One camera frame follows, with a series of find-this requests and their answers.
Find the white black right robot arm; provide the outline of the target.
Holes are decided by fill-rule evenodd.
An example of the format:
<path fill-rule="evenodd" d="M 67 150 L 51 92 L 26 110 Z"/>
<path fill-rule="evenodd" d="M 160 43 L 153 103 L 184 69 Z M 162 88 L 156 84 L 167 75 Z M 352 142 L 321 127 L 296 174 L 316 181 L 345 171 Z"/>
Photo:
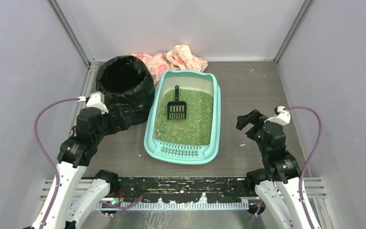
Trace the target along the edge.
<path fill-rule="evenodd" d="M 260 198 L 260 205 L 270 210 L 279 228 L 319 229 L 321 225 L 313 214 L 304 185 L 307 167 L 300 167 L 286 149 L 284 126 L 290 123 L 289 111 L 294 109 L 294 106 L 278 106 L 272 117 L 254 109 L 237 117 L 238 130 L 252 124 L 246 136 L 256 142 L 264 166 L 247 172 L 245 182 Z"/>

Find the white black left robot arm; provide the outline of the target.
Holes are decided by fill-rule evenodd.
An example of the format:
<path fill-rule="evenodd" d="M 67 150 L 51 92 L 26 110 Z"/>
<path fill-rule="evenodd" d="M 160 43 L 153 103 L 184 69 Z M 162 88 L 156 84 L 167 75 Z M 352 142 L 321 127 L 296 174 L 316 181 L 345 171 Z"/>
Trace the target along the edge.
<path fill-rule="evenodd" d="M 79 229 L 102 198 L 119 193 L 118 175 L 100 170 L 82 196 L 72 201 L 99 143 L 129 126 L 129 118 L 119 107 L 105 111 L 91 106 L 80 111 L 75 134 L 60 146 L 53 184 L 31 229 Z"/>

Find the bin with black bag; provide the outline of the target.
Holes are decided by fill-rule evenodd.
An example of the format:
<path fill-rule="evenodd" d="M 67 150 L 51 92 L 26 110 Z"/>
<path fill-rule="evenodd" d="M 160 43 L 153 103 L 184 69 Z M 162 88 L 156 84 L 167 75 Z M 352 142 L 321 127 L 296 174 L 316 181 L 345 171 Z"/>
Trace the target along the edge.
<path fill-rule="evenodd" d="M 109 111 L 119 106 L 131 119 L 131 125 L 148 120 L 155 88 L 142 60 L 132 55 L 114 57 L 99 67 L 95 83 L 96 91 L 105 95 Z"/>

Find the teal litter box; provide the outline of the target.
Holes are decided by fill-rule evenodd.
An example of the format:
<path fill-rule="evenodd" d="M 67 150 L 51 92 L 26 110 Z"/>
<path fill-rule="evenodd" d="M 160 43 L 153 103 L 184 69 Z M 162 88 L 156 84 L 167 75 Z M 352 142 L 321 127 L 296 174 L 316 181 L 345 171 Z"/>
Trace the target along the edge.
<path fill-rule="evenodd" d="M 213 122 L 208 145 L 183 145 L 160 141 L 155 138 L 155 123 L 163 95 L 180 89 L 195 90 L 213 96 Z M 167 70 L 162 74 L 154 94 L 144 137 L 146 152 L 153 158 L 181 165 L 202 165 L 213 160 L 219 148 L 221 129 L 221 90 L 216 77 L 211 73 L 189 70 Z"/>

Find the black litter scoop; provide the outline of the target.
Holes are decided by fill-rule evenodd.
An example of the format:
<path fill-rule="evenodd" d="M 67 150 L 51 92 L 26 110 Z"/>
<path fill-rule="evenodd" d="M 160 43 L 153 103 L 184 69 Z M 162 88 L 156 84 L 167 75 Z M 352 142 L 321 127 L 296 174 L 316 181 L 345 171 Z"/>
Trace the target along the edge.
<path fill-rule="evenodd" d="M 179 86 L 174 87 L 174 100 L 167 103 L 168 120 L 185 120 L 187 118 L 187 103 L 180 100 Z"/>

